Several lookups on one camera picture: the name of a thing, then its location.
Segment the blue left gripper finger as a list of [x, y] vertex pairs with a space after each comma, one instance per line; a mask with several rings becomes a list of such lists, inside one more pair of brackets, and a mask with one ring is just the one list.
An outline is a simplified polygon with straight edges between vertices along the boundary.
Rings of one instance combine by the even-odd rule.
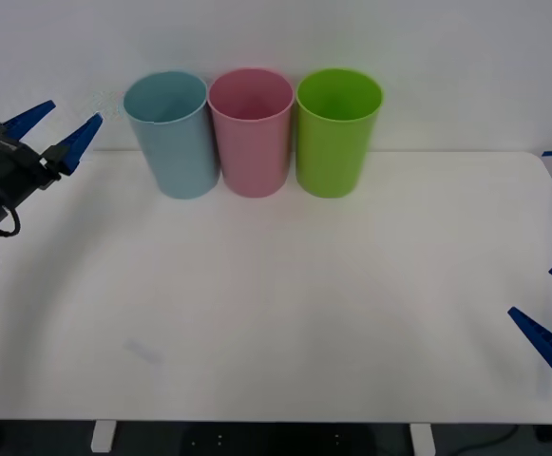
[[43, 154], [45, 168], [56, 175], [70, 176], [78, 167], [103, 123], [100, 113], [94, 114], [81, 127], [50, 146]]
[[20, 141], [55, 107], [56, 104], [52, 100], [48, 100], [3, 122], [5, 135], [8, 138]]

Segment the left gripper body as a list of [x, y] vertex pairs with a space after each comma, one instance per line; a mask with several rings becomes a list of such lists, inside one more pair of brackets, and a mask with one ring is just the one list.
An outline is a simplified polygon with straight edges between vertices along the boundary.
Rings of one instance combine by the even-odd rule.
[[35, 190], [46, 189], [61, 178], [45, 168], [42, 154], [22, 139], [8, 138], [0, 123], [0, 190], [13, 205], [19, 205]]

